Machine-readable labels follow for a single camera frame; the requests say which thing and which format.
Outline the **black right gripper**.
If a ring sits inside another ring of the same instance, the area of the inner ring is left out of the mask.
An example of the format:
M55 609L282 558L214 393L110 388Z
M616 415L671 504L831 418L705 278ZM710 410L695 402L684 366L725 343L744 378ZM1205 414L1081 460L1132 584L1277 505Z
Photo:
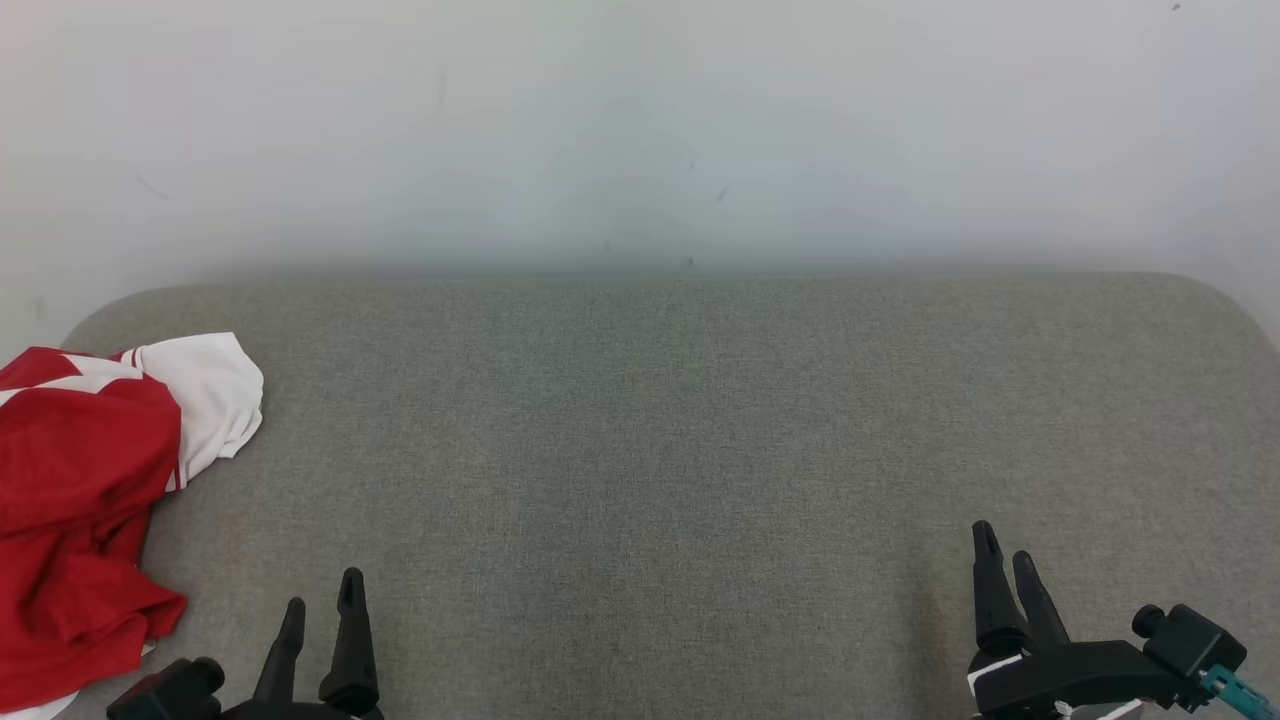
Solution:
M1001 660L970 675L977 712L987 719L1055 719L1061 706L1152 701L1169 708L1181 682L1125 641L1071 643L1032 556L1015 552L1023 618L993 527L972 525L975 660ZM1039 653L1023 655L1030 648Z

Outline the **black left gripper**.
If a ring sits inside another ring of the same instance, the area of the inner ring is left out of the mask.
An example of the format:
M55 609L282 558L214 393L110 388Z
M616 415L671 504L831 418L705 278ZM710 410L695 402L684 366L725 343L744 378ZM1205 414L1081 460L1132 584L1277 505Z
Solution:
M335 607L339 625L330 670L319 687L321 702L293 701L296 662L305 647L306 624L306 603L293 597L268 652L253 700L227 708L220 719L384 719L364 574L357 568L346 569Z

